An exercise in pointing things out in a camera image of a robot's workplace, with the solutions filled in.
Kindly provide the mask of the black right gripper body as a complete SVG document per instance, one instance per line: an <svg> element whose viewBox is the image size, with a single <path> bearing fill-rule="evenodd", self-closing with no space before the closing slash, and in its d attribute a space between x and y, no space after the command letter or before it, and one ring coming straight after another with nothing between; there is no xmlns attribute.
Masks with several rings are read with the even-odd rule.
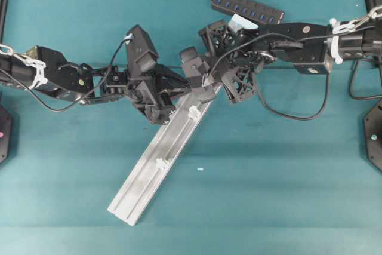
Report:
<svg viewBox="0 0 382 255"><path fill-rule="evenodd" d="M263 56L250 46L243 33L236 33L224 20L198 32L206 48L212 79L221 82L231 104L243 102L257 92L255 75L263 70Z"/></svg>

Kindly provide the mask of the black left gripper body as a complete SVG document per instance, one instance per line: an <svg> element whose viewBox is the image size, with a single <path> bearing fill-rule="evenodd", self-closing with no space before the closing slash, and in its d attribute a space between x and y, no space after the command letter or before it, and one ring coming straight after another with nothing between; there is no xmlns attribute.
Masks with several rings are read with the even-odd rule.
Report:
<svg viewBox="0 0 382 255"><path fill-rule="evenodd" d="M175 109L167 109L167 90L156 87L153 69L138 78L128 77L127 91L133 106L151 124L164 125L170 120L170 113Z"/></svg>

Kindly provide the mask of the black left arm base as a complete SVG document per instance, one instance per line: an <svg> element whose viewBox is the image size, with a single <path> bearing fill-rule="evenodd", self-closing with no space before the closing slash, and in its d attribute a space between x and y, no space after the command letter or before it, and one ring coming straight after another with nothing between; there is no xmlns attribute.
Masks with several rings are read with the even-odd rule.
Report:
<svg viewBox="0 0 382 255"><path fill-rule="evenodd" d="M4 162L8 157L10 148L11 133L13 130L13 117L6 108L1 105L1 138L0 138L0 160Z"/></svg>

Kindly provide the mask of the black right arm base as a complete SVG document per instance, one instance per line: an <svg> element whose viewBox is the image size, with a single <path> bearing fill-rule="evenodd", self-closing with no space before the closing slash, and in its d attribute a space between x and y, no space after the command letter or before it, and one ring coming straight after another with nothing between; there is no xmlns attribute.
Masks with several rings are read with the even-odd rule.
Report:
<svg viewBox="0 0 382 255"><path fill-rule="evenodd" d="M381 100L363 118L368 160L381 171Z"/></svg>

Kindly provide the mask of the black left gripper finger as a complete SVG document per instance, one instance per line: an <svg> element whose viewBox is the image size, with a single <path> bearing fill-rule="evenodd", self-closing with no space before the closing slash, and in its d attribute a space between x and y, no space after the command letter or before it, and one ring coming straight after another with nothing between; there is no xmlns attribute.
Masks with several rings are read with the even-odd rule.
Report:
<svg viewBox="0 0 382 255"><path fill-rule="evenodd" d="M190 87L167 88L167 109L178 109L190 96L196 96L197 90Z"/></svg>
<svg viewBox="0 0 382 255"><path fill-rule="evenodd" d="M162 64L154 67L155 84L159 90L189 90L190 85L186 78Z"/></svg>

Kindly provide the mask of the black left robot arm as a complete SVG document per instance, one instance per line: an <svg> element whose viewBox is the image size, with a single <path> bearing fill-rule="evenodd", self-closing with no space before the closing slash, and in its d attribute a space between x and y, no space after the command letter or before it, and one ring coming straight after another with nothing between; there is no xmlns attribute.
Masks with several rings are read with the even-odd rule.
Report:
<svg viewBox="0 0 382 255"><path fill-rule="evenodd" d="M17 54L1 46L1 84L38 91L48 97L81 105L128 99L152 124L167 124L175 112L173 101L191 92L186 78L157 62L147 51L128 56L127 68L95 69L72 63L64 55L42 46Z"/></svg>

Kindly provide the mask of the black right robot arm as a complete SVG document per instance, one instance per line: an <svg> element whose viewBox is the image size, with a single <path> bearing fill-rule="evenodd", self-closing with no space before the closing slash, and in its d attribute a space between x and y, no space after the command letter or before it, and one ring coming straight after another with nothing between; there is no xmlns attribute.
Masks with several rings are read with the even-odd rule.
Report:
<svg viewBox="0 0 382 255"><path fill-rule="evenodd" d="M300 74L328 75L340 60L381 57L381 20L338 32L310 23L233 30L222 20L198 34L208 51L210 80L222 84L231 103L254 96L255 76L276 60L291 63Z"/></svg>

